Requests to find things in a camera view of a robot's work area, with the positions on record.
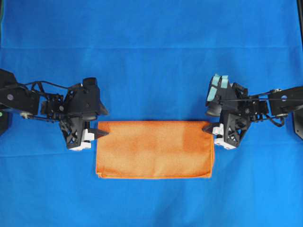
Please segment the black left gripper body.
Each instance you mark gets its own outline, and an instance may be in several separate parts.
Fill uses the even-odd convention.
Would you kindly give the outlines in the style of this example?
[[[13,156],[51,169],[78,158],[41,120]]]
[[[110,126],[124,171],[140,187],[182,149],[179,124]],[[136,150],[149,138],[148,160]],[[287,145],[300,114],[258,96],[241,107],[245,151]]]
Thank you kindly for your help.
[[[84,96],[87,93],[83,84],[76,84],[68,88],[64,98],[64,114],[59,120],[59,126],[67,149],[72,151],[91,148],[90,116],[83,110],[86,107]]]

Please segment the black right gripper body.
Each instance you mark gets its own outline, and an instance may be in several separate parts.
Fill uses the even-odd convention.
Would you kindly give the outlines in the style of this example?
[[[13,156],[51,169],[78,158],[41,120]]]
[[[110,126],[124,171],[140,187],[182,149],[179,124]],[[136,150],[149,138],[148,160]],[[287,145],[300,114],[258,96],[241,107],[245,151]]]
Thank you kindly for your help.
[[[234,149],[240,145],[250,127],[250,118],[244,111],[243,99],[248,96],[248,89],[232,83],[228,96],[220,100],[222,106],[220,121],[213,128],[216,136],[214,144],[225,149]]]

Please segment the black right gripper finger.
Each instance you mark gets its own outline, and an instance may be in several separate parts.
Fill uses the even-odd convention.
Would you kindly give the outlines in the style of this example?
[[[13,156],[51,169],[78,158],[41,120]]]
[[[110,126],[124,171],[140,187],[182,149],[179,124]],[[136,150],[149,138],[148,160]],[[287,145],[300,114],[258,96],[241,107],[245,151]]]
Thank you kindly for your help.
[[[212,134],[212,135],[221,135],[222,129],[220,123],[211,123],[209,125],[206,125],[202,128],[203,132]]]

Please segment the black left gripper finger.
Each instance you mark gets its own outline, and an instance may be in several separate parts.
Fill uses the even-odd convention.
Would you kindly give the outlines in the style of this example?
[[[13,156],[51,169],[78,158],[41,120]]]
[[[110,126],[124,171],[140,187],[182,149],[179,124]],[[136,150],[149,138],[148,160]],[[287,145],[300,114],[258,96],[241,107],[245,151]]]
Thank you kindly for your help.
[[[94,134],[94,140],[99,139],[100,137],[107,136],[109,133],[100,129],[91,129],[91,133]]]

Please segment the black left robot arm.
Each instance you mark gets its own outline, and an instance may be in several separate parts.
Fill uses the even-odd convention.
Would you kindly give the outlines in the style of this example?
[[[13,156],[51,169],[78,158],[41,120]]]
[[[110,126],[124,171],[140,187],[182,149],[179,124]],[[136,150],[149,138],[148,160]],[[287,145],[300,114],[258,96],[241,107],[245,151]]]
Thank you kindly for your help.
[[[100,100],[96,78],[66,87],[67,94],[45,92],[44,81],[27,84],[17,82],[12,72],[0,71],[0,132],[9,128],[11,113],[24,119],[58,122],[67,149],[81,151],[91,148],[91,142],[109,133],[91,128],[90,122],[108,115]]]

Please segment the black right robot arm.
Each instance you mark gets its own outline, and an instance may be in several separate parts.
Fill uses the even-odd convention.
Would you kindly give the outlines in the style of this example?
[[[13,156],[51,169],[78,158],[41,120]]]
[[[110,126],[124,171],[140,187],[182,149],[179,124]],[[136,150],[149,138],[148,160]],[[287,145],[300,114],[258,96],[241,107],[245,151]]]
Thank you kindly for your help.
[[[237,148],[254,122],[271,121],[282,127],[285,118],[303,108],[303,88],[273,89],[250,96],[247,88],[237,83],[219,87],[211,85],[206,100],[207,115],[219,122],[202,128],[212,134],[214,143],[225,149]]]

